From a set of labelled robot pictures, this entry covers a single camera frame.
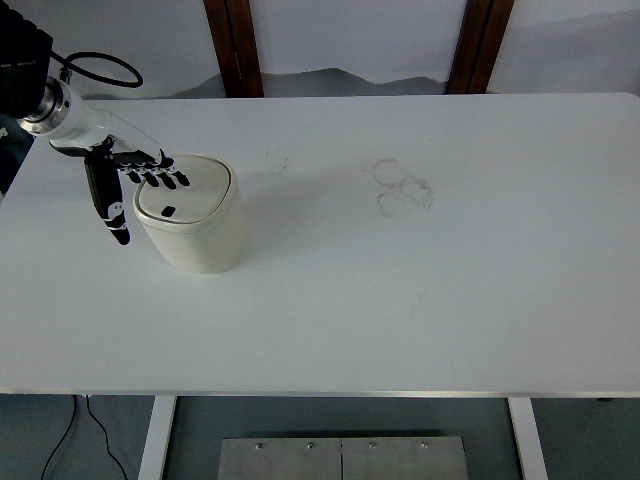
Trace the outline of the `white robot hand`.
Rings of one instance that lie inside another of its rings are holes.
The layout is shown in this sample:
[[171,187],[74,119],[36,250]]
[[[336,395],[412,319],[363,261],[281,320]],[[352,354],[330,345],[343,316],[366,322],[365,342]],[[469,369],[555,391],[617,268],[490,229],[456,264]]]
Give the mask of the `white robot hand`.
[[[93,147],[84,158],[92,201],[120,245],[130,242],[130,233],[118,170],[137,185],[170,190],[190,185],[153,138],[114,114],[92,108],[68,84],[53,77],[47,78],[35,112],[19,119],[18,125],[57,150]],[[112,154],[110,144],[102,144],[107,138],[114,141],[116,153]]]

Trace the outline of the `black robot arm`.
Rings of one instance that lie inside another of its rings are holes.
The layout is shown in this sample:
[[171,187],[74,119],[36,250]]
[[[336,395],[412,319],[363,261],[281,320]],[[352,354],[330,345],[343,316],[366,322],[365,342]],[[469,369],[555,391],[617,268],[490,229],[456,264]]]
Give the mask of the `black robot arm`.
[[90,107],[69,85],[75,71],[96,74],[62,58],[53,39],[7,4],[1,6],[1,112],[59,153],[80,157],[94,208],[122,245],[130,241],[119,176],[174,190],[190,182],[159,144],[125,120]]

